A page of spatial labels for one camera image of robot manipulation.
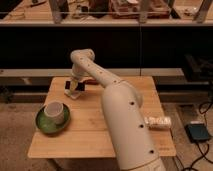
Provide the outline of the red object behind arm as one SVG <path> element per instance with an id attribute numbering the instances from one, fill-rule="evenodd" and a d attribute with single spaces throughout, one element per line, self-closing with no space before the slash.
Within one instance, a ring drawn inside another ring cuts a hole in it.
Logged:
<path id="1" fill-rule="evenodd" d="M 84 83 L 88 84 L 88 85 L 98 85 L 99 84 L 95 79 L 86 79 L 86 80 L 84 80 Z"/>

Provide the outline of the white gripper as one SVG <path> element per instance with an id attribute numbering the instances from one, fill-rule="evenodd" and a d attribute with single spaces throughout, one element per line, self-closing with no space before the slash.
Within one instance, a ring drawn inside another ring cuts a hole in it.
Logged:
<path id="1" fill-rule="evenodd" d="M 82 79 L 82 74 L 77 72 L 76 70 L 72 70 L 71 85 L 70 85 L 70 81 L 66 81 L 65 89 L 75 90 L 77 88 L 78 91 L 85 91 L 85 84 L 79 83 L 81 79 Z"/>

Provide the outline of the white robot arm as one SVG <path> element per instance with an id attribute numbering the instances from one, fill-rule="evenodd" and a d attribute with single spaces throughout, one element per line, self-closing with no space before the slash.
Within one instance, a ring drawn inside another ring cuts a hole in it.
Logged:
<path id="1" fill-rule="evenodd" d="M 103 88 L 101 107 L 121 171 L 166 171 L 140 108 L 142 96 L 127 81 L 94 63 L 92 49 L 74 50 L 71 84 L 66 94 L 77 99 L 84 73 Z"/>

